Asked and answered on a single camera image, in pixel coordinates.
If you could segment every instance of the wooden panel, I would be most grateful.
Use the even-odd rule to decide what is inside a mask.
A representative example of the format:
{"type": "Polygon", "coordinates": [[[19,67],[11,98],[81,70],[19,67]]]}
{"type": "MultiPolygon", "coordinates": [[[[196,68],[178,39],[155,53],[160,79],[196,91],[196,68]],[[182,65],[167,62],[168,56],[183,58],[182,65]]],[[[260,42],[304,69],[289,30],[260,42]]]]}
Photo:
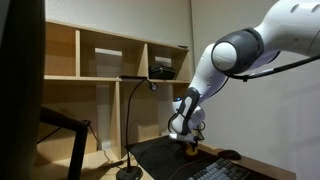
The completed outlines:
{"type": "Polygon", "coordinates": [[[122,52],[107,49],[96,49],[96,76],[118,77],[121,75],[122,52]]]}
{"type": "Polygon", "coordinates": [[[80,76],[95,77],[96,74],[95,48],[94,46],[81,44],[80,76]]]}
{"type": "MultiPolygon", "coordinates": [[[[43,105],[77,120],[90,120],[96,130],[97,106],[95,86],[45,86],[43,105]]],[[[46,136],[57,127],[41,123],[38,138],[46,136]]],[[[88,131],[85,153],[95,152],[97,142],[88,131]]],[[[71,157],[75,133],[61,129],[37,145],[36,165],[71,157]]]]}
{"type": "MultiPolygon", "coordinates": [[[[129,97],[138,84],[125,82],[122,84],[121,132],[122,143],[125,144],[125,125],[128,113],[129,97]]],[[[132,95],[129,109],[129,144],[159,137],[156,93],[149,89],[147,82],[140,84],[132,95]]]]}
{"type": "Polygon", "coordinates": [[[110,90],[110,98],[112,102],[111,110],[111,125],[110,125],[110,141],[111,141],[111,150],[117,157],[121,159],[121,129],[120,129],[120,85],[119,82],[115,83],[114,91],[110,90]]]}
{"type": "Polygon", "coordinates": [[[180,53],[172,58],[172,67],[176,70],[176,80],[190,81],[189,53],[180,53]]]}
{"type": "Polygon", "coordinates": [[[173,84],[173,98],[183,97],[186,95],[188,83],[185,84],[173,84]]]}
{"type": "Polygon", "coordinates": [[[45,75],[75,76],[74,44],[46,41],[45,75]]]}
{"type": "Polygon", "coordinates": [[[45,85],[108,85],[116,81],[120,81],[119,78],[101,78],[101,77],[74,77],[74,76],[45,76],[45,85]]]}
{"type": "Polygon", "coordinates": [[[121,75],[148,76],[147,45],[123,51],[121,75]]]}
{"type": "Polygon", "coordinates": [[[149,53],[153,56],[159,56],[164,58],[171,58],[180,53],[186,53],[189,50],[185,48],[175,47],[175,46],[168,46],[168,45],[161,45],[161,44],[154,44],[150,43],[149,46],[149,53]]]}
{"type": "Polygon", "coordinates": [[[75,34],[75,70],[76,70],[76,76],[80,77],[80,31],[76,30],[75,34]]]}
{"type": "Polygon", "coordinates": [[[45,74],[75,76],[75,29],[46,24],[45,74]]]}
{"type": "Polygon", "coordinates": [[[134,49],[141,46],[144,42],[116,36],[112,34],[103,34],[94,31],[81,30],[81,43],[94,46],[96,48],[123,51],[125,49],[134,49]]]}

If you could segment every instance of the desk surface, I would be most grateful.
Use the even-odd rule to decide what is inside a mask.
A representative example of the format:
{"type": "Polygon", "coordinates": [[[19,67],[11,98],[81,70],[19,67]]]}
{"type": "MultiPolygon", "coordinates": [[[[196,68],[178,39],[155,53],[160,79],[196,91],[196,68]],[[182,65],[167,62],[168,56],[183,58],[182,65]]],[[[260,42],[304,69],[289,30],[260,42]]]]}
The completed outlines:
{"type": "MultiPolygon", "coordinates": [[[[223,149],[216,148],[213,146],[208,146],[205,144],[200,143],[199,149],[211,153],[213,155],[217,155],[218,152],[222,151],[223,149]]],[[[263,163],[261,161],[257,161],[245,156],[242,156],[242,159],[239,161],[233,161],[236,164],[239,164],[243,167],[246,167],[248,169],[254,170],[256,172],[259,172],[261,174],[267,175],[269,177],[275,178],[275,179],[281,179],[281,180],[295,180],[296,174],[287,171],[285,169],[278,168],[276,166],[272,166],[270,164],[263,163]]]]}
{"type": "MultiPolygon", "coordinates": [[[[200,143],[199,149],[216,155],[218,152],[220,152],[222,149],[208,146],[205,144],[200,143]]],[[[132,156],[132,165],[138,165],[137,161],[132,156]]],[[[106,157],[102,151],[97,152],[93,155],[86,155],[84,158],[84,166],[83,166],[83,173],[81,176],[81,180],[92,180],[92,179],[100,179],[100,180],[115,180],[115,175],[119,171],[119,168],[126,167],[126,164],[121,165],[119,168],[110,168],[110,163],[106,163],[106,157]]],[[[239,164],[240,166],[243,166],[245,168],[251,169],[255,172],[267,175],[274,179],[279,180],[295,180],[296,175],[293,172],[248,158],[242,156],[242,159],[239,161],[233,161],[236,164],[239,164]]],[[[67,174],[67,168],[59,169],[61,165],[49,165],[48,167],[45,167],[45,171],[43,173],[40,173],[40,176],[34,179],[42,179],[45,177],[46,179],[65,179],[65,178],[58,178],[59,176],[65,177],[67,174]]],[[[152,180],[152,176],[147,173],[147,171],[141,167],[143,171],[143,177],[142,180],[152,180]]]]}
{"type": "MultiPolygon", "coordinates": [[[[208,146],[205,144],[200,143],[199,144],[199,149],[205,152],[208,152],[210,154],[213,155],[217,155],[218,152],[220,152],[222,149],[213,147],[213,146],[208,146]]],[[[287,171],[285,169],[281,169],[248,157],[244,157],[242,156],[242,159],[239,161],[233,161],[236,164],[239,164],[245,168],[251,169],[255,172],[267,175],[271,178],[274,179],[279,179],[279,180],[295,180],[296,179],[296,175],[293,172],[287,171]]],[[[138,165],[137,161],[132,158],[132,165],[138,165]]],[[[142,180],[150,180],[153,179],[152,176],[150,174],[148,174],[148,172],[141,167],[142,171],[143,171],[143,177],[142,180]]],[[[100,174],[99,172],[95,172],[95,173],[84,173],[83,176],[81,177],[81,180],[91,180],[91,179],[100,179],[100,180],[112,180],[112,179],[116,179],[115,175],[118,172],[118,168],[111,168],[109,169],[107,172],[106,171],[101,171],[100,174]]]]}

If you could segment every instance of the black keyboard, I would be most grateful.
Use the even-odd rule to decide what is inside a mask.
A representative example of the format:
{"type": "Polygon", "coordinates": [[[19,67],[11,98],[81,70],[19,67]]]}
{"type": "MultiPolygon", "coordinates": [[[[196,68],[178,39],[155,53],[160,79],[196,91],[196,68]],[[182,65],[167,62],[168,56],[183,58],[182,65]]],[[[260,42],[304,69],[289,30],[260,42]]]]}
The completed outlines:
{"type": "Polygon", "coordinates": [[[244,180],[249,174],[247,169],[236,166],[227,159],[219,158],[187,180],[244,180]]]}

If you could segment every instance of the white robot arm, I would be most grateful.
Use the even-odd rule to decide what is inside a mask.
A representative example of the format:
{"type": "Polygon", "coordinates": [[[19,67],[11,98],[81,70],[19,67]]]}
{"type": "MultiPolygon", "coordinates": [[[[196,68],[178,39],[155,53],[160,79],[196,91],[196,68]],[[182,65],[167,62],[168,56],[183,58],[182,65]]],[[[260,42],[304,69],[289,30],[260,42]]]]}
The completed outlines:
{"type": "Polygon", "coordinates": [[[191,130],[204,120],[199,105],[217,93],[228,77],[268,64],[281,51],[319,55],[319,20],[320,0],[281,0],[271,7],[259,26],[230,33],[207,46],[186,95],[173,103],[175,114],[170,119],[173,131],[169,137],[197,143],[191,130]]]}

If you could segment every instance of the shelf compartment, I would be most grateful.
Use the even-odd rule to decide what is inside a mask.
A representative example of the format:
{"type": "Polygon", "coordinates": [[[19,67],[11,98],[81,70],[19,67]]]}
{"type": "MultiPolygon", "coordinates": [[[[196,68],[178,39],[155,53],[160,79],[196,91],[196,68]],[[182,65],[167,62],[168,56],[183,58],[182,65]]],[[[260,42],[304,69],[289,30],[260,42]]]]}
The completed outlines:
{"type": "MultiPolygon", "coordinates": [[[[109,137],[101,137],[104,141],[110,141],[109,149],[114,151],[114,155],[120,159],[120,132],[119,129],[119,82],[104,85],[108,89],[108,94],[101,101],[97,97],[97,86],[77,85],[77,84],[45,84],[43,95],[43,106],[62,113],[77,120],[90,120],[91,126],[98,134],[108,132],[109,137]],[[99,123],[110,123],[110,127],[98,128],[99,123]]],[[[57,127],[40,123],[38,139],[51,133],[57,127]]],[[[71,157],[75,132],[60,129],[51,137],[37,145],[37,160],[35,165],[43,165],[58,160],[68,159],[71,157]]],[[[85,154],[97,151],[97,141],[91,130],[88,130],[85,154]]]]}
{"type": "Polygon", "coordinates": [[[189,83],[165,83],[162,80],[151,80],[158,83],[158,89],[151,91],[149,84],[144,82],[135,90],[132,95],[130,107],[128,108],[129,97],[139,83],[137,81],[120,82],[121,84],[121,134],[122,153],[125,152],[125,126],[129,112],[128,142],[134,144],[163,135],[168,135],[168,120],[173,115],[172,101],[176,97],[185,94],[189,83]]]}
{"type": "Polygon", "coordinates": [[[173,80],[190,81],[189,50],[175,46],[148,44],[148,64],[161,63],[176,71],[173,80]]]}
{"type": "Polygon", "coordinates": [[[76,75],[76,29],[46,23],[45,75],[76,75]]]}
{"type": "MultiPolygon", "coordinates": [[[[70,165],[70,158],[63,159],[42,166],[35,166],[31,171],[31,179],[33,180],[57,180],[67,179],[70,165]]],[[[101,170],[101,167],[110,166],[112,162],[118,161],[118,158],[111,150],[97,151],[84,155],[82,163],[81,175],[95,173],[101,170]]]]}
{"type": "Polygon", "coordinates": [[[146,48],[142,41],[80,30],[80,76],[147,76],[146,48]]]}

